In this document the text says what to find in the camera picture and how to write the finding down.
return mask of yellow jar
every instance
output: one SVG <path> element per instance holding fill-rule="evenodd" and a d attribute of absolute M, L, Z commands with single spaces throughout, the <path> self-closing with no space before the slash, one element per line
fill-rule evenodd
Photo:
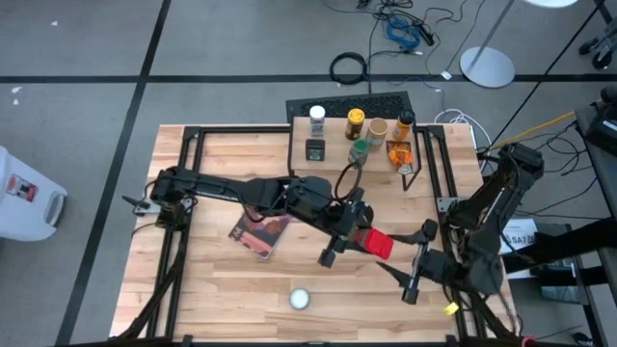
<path fill-rule="evenodd" d="M 364 111 L 361 109 L 351 109 L 347 114 L 347 128 L 345 137 L 348 140 L 356 140 L 360 137 L 362 125 L 364 124 Z"/>

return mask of white bin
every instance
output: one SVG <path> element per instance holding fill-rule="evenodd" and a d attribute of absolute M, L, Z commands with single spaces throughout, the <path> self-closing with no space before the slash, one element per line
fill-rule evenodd
<path fill-rule="evenodd" d="M 0 237 L 39 241 L 51 236 L 67 195 L 0 146 Z"/>

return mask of sticker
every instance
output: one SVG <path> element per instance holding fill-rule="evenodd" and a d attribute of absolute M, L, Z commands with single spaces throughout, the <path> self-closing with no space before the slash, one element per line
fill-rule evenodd
<path fill-rule="evenodd" d="M 37 194 L 38 187 L 16 174 L 11 175 L 7 185 L 7 193 L 32 202 Z"/>

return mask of yellow cable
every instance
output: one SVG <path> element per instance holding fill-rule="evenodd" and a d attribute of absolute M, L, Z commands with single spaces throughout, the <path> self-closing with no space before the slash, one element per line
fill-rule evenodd
<path fill-rule="evenodd" d="M 521 137 L 525 137 L 525 136 L 527 136 L 527 135 L 531 134 L 532 132 L 538 131 L 538 130 L 540 130 L 540 129 L 544 129 L 544 128 L 546 128 L 547 126 L 551 126 L 551 125 L 553 125 L 553 124 L 555 124 L 555 123 L 557 123 L 557 122 L 560 122 L 560 121 L 562 121 L 562 120 L 565 120 L 565 119 L 567 119 L 567 118 L 569 118 L 569 117 L 573 116 L 574 114 L 575 114 L 575 112 L 574 112 L 574 111 L 572 111 L 572 112 L 568 112 L 567 114 L 565 114 L 565 115 L 561 115 L 561 116 L 557 117 L 557 118 L 556 118 L 556 119 L 554 119 L 554 120 L 547 121 L 546 123 L 544 123 L 544 124 L 540 124 L 540 125 L 538 125 L 538 126 L 534 126 L 534 127 L 532 127 L 531 129 L 529 129 L 529 130 L 525 130 L 524 132 L 522 132 L 521 134 L 519 134 L 519 135 L 517 135 L 517 136 L 511 137 L 511 138 L 509 138 L 509 139 L 507 139 L 507 140 L 503 140 L 503 141 L 502 141 L 502 142 L 500 142 L 499 144 L 497 144 L 497 145 L 495 145 L 495 146 L 491 147 L 491 150 L 493 150 L 493 149 L 497 149 L 497 148 L 500 148 L 500 147 L 503 147 L 503 146 L 505 146 L 505 145 L 507 145 L 507 144 L 509 144 L 509 143 L 511 143 L 511 142 L 514 142 L 515 140 L 520 139 Z"/>

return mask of book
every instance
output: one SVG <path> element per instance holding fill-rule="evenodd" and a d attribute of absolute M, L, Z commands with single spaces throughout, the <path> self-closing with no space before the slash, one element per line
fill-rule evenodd
<path fill-rule="evenodd" d="M 267 259 L 285 230 L 291 216 L 268 217 L 259 223 L 249 219 L 246 212 L 229 233 L 229 238 L 242 244 L 260 257 Z"/>

